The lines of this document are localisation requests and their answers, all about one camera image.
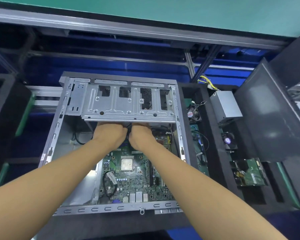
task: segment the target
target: person's right arm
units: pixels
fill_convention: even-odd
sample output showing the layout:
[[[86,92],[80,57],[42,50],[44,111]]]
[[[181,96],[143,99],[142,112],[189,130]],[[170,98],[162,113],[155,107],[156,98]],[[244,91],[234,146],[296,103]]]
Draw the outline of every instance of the person's right arm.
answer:
[[[133,124],[129,141],[155,166],[202,239],[286,239],[235,194],[157,143],[148,127]]]

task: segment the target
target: person's left hand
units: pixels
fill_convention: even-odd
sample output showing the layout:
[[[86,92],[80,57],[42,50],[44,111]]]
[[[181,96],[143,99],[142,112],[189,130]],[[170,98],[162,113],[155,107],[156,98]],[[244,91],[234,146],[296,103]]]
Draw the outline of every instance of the person's left hand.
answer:
[[[111,151],[117,149],[127,136],[128,129],[120,123],[98,122],[93,139],[103,143]]]

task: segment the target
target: metal computer chassis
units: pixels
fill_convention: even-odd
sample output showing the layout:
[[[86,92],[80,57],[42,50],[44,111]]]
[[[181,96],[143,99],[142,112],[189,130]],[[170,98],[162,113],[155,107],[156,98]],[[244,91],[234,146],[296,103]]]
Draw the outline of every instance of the metal computer chassis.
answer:
[[[89,74],[78,72],[64,72],[60,78],[63,91],[56,109],[46,145],[40,160],[39,167],[62,156],[68,151],[60,150],[67,145],[58,145],[61,135],[66,134],[62,123],[66,115],[81,116],[86,122],[116,121],[116,122],[148,122],[174,123],[177,128],[178,143],[181,160],[189,163],[187,139],[185,137],[184,121],[182,116],[180,96],[176,80],[142,78],[130,76],[115,76],[103,74]],[[127,96],[120,91],[120,87],[128,87]],[[167,110],[161,109],[160,90],[164,90]],[[152,97],[152,109],[143,109],[147,96]],[[90,172],[76,187],[64,204],[55,212],[56,215],[90,214],[120,211],[155,210],[155,212],[181,212],[176,201],[152,201],[140,203],[116,203],[84,205],[87,200],[97,202],[98,186],[101,180],[101,163],[96,166],[95,172]]]

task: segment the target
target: forearm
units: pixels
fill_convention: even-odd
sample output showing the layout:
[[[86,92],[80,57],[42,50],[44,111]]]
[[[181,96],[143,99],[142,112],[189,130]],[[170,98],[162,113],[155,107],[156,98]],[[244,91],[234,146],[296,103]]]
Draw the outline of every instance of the forearm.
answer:
[[[203,239],[285,239],[244,201],[159,143],[143,152]]]
[[[108,151],[91,140],[0,187],[0,239],[32,238]]]

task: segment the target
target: silver power supply box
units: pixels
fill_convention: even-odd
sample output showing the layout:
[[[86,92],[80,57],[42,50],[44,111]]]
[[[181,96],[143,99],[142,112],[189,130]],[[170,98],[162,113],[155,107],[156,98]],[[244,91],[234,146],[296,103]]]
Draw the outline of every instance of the silver power supply box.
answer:
[[[239,106],[232,91],[215,91],[210,97],[216,120],[220,123],[228,123],[242,117]]]

